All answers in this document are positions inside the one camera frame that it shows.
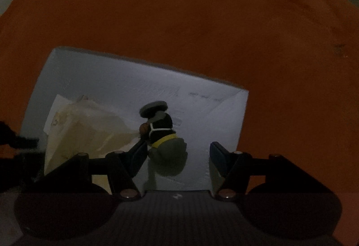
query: plastic bag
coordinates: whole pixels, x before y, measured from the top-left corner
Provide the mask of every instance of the plastic bag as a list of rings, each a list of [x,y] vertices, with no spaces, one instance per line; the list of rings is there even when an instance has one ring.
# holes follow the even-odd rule
[[[138,137],[139,133],[128,128],[119,116],[94,101],[82,99],[68,104],[56,112],[51,123],[44,173],[81,152],[88,153],[90,159],[103,158]]]

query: toy figure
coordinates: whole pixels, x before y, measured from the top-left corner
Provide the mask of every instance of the toy figure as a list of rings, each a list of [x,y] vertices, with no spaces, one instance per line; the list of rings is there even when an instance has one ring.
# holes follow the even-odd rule
[[[187,144],[178,137],[173,128],[171,116],[165,111],[168,105],[165,101],[155,101],[140,109],[140,116],[148,119],[140,126],[141,138],[151,146],[148,152],[150,159],[157,165],[177,168],[173,175],[182,171],[187,160]]]

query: yellow collar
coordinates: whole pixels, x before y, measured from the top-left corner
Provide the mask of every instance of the yellow collar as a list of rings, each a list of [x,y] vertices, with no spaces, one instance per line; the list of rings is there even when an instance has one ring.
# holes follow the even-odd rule
[[[163,138],[160,138],[157,142],[154,142],[151,147],[157,149],[160,144],[162,144],[165,141],[168,141],[168,140],[170,140],[172,138],[177,138],[177,135],[176,134],[171,134],[171,135],[164,136]]]

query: orange tablecloth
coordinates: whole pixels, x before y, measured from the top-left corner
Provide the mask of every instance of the orange tablecloth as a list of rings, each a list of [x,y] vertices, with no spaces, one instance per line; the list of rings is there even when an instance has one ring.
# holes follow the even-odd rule
[[[231,81],[250,92],[239,149],[257,158],[281,153],[338,192],[335,235],[354,245],[358,22],[347,0],[14,0],[0,17],[0,119],[20,129],[56,46]]]

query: black object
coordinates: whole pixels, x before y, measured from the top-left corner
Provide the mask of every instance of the black object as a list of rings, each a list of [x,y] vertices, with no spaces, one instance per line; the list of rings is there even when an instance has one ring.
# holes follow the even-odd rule
[[[12,159],[0,159],[0,192],[12,187],[25,188],[44,174],[45,153],[21,153]]]
[[[147,157],[139,141],[128,152],[102,159],[79,153],[24,190],[15,202],[15,216],[24,233],[45,239],[69,239],[103,225],[121,201],[140,197],[132,181]],[[92,175],[107,175],[112,195],[92,183]]]
[[[112,228],[95,243],[110,239],[114,245],[197,245],[200,239],[206,245],[233,245],[241,235],[247,240],[252,231],[248,245],[268,245],[258,241],[258,232],[243,217],[264,233],[291,239],[331,235],[339,220],[338,198],[284,157],[255,159],[248,153],[229,153],[217,142],[210,146],[210,157],[225,181],[214,199],[207,191],[150,191],[140,198],[131,176],[144,160],[144,145],[139,142],[128,156],[119,151],[94,161],[80,153],[21,193],[15,215],[24,233],[45,239],[84,235],[104,224],[116,207]],[[113,194],[93,185],[91,174],[107,174]],[[245,194],[251,175],[265,175],[266,182]],[[184,235],[186,240],[180,242]],[[323,245],[338,244],[328,240]]]
[[[333,233],[341,215],[340,200],[283,156],[255,159],[248,153],[229,153],[213,142],[210,157],[225,177],[218,193],[236,192],[244,216],[262,231],[289,239]],[[265,183],[245,194],[250,176],[255,175],[266,176]]]
[[[38,138],[17,136],[5,122],[0,121],[0,145],[8,144],[14,149],[34,149],[38,141]]]
[[[166,111],[168,105],[165,101],[155,101],[146,104],[140,109],[140,116],[145,119],[150,119],[155,116],[157,111]]]

